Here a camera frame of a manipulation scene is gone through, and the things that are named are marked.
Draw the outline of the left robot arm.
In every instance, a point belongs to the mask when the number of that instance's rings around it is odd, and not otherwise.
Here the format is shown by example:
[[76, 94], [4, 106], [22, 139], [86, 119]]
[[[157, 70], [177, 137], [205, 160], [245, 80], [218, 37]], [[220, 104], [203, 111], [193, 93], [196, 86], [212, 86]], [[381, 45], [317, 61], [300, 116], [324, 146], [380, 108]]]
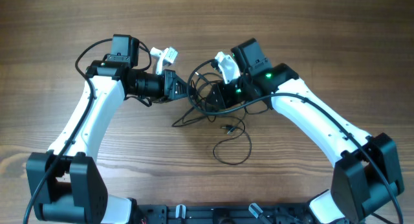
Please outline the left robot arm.
[[26, 164], [31, 198], [23, 216], [66, 223], [146, 223], [135, 199], [112, 196], [96, 160], [111, 119], [130, 98], [145, 106], [184, 98], [187, 84], [170, 66], [173, 47], [147, 48], [140, 40], [115, 34], [111, 50], [82, 72], [85, 87], [59, 137]]

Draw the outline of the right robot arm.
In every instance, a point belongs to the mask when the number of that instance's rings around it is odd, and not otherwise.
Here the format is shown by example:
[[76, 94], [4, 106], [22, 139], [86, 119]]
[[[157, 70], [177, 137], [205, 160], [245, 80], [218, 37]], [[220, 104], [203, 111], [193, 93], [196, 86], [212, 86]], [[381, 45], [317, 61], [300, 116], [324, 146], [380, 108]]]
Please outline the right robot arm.
[[388, 135], [372, 136], [341, 117], [288, 65], [272, 65], [255, 39], [230, 54], [217, 53], [212, 65], [223, 77], [206, 99], [214, 110], [227, 113], [237, 104], [264, 102], [297, 125], [328, 158], [334, 169], [331, 187], [309, 202], [318, 223], [360, 223], [397, 202], [404, 183], [397, 147]]

